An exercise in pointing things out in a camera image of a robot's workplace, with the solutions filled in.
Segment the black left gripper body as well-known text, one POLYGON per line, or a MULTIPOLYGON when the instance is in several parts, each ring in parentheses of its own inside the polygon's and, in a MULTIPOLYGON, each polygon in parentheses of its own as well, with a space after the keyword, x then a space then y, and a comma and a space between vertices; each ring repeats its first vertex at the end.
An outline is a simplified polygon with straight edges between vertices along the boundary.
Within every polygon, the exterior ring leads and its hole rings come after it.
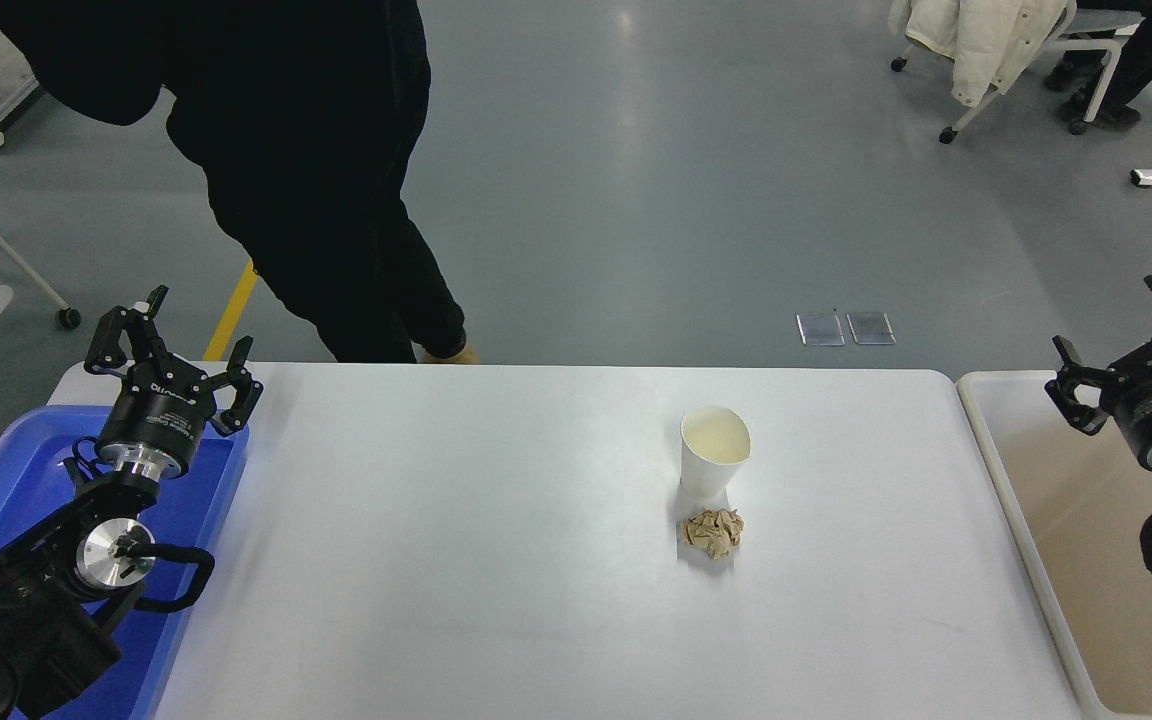
POLYGON ((185 361, 134 364, 123 378, 109 418, 97 435, 97 457, 113 465, 127 448, 143 446, 170 458, 172 468, 191 467, 204 427, 217 406, 214 397, 195 387, 204 370, 185 361))

